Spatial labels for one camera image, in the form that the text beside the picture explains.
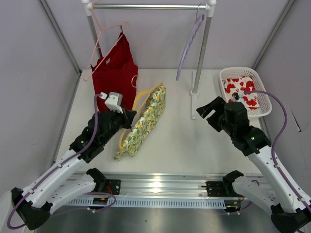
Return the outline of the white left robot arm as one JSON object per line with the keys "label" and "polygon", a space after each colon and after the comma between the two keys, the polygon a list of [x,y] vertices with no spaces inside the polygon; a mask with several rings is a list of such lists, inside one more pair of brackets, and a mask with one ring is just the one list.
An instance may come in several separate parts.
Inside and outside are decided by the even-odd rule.
{"label": "white left robot arm", "polygon": [[50,216],[69,201],[88,193],[107,191],[106,177],[96,168],[89,169],[75,182],[64,182],[90,163],[120,130],[129,129],[136,111],[95,112],[82,133],[70,144],[64,156],[31,185],[13,188],[13,212],[29,230],[41,227]]}

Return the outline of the lemon print skirt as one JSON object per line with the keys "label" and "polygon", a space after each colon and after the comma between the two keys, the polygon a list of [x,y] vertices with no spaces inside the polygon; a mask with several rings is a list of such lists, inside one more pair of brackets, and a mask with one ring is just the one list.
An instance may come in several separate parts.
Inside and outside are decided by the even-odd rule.
{"label": "lemon print skirt", "polygon": [[[145,100],[146,96],[140,99],[138,107]],[[122,150],[117,150],[113,159],[119,161],[124,156],[133,157],[137,154],[142,143],[150,132],[156,127],[158,120],[166,108],[166,87],[158,86],[146,101],[144,107],[137,112],[132,126],[126,131],[123,137]]]}

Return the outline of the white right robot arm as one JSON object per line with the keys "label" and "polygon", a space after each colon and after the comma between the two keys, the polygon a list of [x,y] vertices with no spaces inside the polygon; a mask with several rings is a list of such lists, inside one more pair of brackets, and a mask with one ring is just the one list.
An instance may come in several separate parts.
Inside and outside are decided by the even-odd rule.
{"label": "white right robot arm", "polygon": [[252,125],[247,109],[240,102],[225,102],[221,97],[197,108],[218,132],[224,131],[233,145],[262,173],[272,191],[255,184],[241,172],[234,170],[223,177],[222,191],[241,195],[265,211],[281,233],[299,232],[311,221],[311,198],[295,182],[277,158],[265,133]]}

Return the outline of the yellow clothes hanger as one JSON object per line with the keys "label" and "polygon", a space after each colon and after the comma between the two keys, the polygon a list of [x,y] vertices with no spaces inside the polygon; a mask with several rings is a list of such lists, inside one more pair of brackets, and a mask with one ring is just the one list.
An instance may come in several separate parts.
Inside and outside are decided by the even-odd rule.
{"label": "yellow clothes hanger", "polygon": [[[163,85],[163,82],[158,82],[156,85],[152,86],[149,90],[143,90],[143,91],[139,91],[137,92],[137,95],[135,97],[135,100],[134,100],[134,103],[133,103],[133,108],[132,110],[136,111],[136,112],[139,112],[142,107],[144,107],[146,101],[148,100],[148,98],[150,97],[150,95],[152,94],[152,92],[160,85]],[[145,100],[142,102],[142,104],[138,107],[138,104],[140,102],[140,99],[143,97],[143,96],[146,96]],[[120,138],[119,138],[119,150],[122,150],[123,149],[123,146],[122,146],[122,142],[123,142],[123,137],[124,137],[124,134],[126,133],[127,129],[124,129],[120,135]]]}

